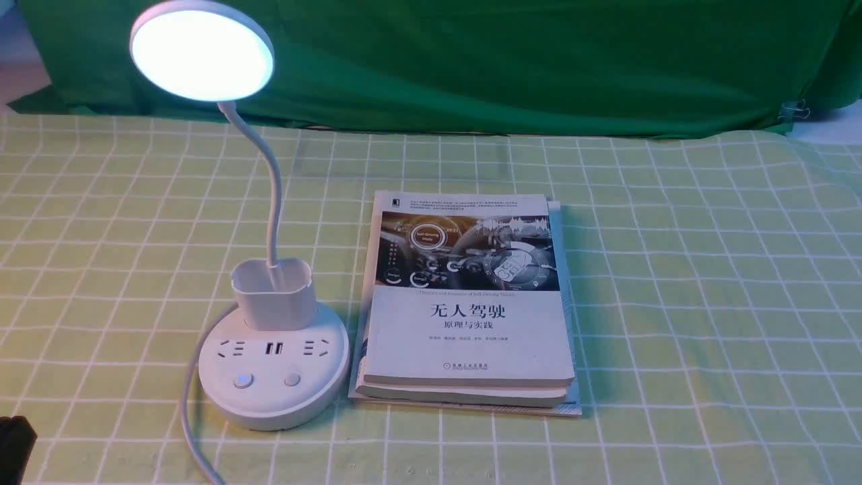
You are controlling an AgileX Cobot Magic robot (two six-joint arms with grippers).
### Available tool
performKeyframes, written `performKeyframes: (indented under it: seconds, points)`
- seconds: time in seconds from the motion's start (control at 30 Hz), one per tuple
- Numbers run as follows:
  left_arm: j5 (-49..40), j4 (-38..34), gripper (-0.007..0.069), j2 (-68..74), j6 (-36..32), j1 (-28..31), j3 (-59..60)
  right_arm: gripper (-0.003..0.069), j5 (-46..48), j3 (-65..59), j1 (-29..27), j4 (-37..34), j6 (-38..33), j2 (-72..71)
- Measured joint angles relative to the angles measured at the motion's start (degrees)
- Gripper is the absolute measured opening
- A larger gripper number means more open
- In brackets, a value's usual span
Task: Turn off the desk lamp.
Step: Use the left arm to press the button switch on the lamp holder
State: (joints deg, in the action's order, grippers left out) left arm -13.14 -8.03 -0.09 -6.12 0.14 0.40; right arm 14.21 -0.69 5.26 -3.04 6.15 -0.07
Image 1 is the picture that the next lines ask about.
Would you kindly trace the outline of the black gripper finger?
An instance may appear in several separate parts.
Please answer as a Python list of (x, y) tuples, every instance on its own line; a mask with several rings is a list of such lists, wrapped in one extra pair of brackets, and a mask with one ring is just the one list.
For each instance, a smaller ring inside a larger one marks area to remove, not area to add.
[(22, 484), (37, 438), (26, 417), (1, 418), (1, 484)]

